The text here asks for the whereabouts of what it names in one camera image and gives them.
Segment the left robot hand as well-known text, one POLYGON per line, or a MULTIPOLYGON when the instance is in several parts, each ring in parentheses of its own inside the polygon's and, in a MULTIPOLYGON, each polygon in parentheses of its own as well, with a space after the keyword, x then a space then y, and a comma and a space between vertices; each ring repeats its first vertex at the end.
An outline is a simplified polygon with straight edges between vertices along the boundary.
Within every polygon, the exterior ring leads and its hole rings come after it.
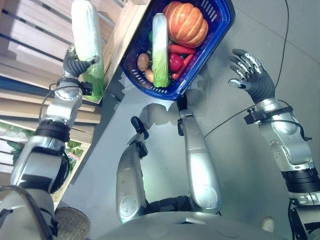
POLYGON ((72 43, 66 50, 63 59, 63 74, 65 78, 77 79, 80 75, 85 73, 91 66, 98 63, 100 57, 95 55, 88 60, 79 60, 76 47, 72 43))

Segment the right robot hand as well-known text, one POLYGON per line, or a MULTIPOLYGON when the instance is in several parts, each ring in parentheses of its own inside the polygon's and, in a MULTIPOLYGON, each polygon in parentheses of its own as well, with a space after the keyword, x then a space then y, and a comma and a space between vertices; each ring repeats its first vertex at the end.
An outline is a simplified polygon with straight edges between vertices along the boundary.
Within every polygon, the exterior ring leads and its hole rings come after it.
POLYGON ((255 104, 275 97, 275 84, 257 57, 235 48, 229 59, 230 69, 237 74, 228 81, 230 86, 246 91, 255 104))

